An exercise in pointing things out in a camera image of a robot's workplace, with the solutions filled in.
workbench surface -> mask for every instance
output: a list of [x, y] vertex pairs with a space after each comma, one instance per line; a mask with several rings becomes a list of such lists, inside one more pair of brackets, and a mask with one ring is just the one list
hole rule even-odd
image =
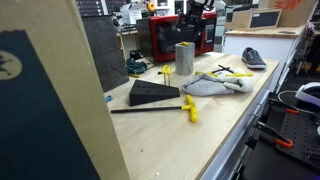
[[[254, 73], [254, 90], [250, 93], [192, 96], [198, 110], [197, 123], [189, 120], [190, 114], [186, 110], [111, 114], [130, 178], [200, 178], [278, 65], [275, 60], [264, 61], [266, 70], [250, 71], [238, 56], [220, 53], [197, 56], [194, 72], [210, 72], [218, 69], [220, 64]], [[174, 62], [167, 64], [172, 66], [171, 86], [179, 87], [179, 98], [130, 107], [129, 92], [135, 81], [131, 78], [129, 82], [105, 93], [105, 97], [113, 97], [107, 103], [109, 111], [185, 105], [185, 93], [181, 86], [194, 75], [177, 75]], [[163, 75], [158, 75], [163, 65], [149, 69], [140, 75], [139, 80], [164, 84]]]
[[277, 27], [261, 30], [241, 31], [232, 30], [225, 33], [226, 36], [249, 36], [249, 37], [270, 37], [270, 38], [297, 38], [304, 32], [306, 25], [299, 27]]

green object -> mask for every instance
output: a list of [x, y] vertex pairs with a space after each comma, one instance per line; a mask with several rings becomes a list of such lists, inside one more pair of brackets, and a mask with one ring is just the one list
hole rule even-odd
[[126, 61], [126, 68], [129, 74], [142, 74], [147, 70], [145, 62], [136, 62], [135, 59], [130, 58]]

sneaker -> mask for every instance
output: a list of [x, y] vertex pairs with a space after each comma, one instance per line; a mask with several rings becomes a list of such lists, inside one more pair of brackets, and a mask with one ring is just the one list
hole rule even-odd
[[259, 55], [258, 51], [247, 47], [242, 53], [242, 61], [247, 63], [247, 67], [250, 69], [265, 69], [266, 63], [264, 63]]

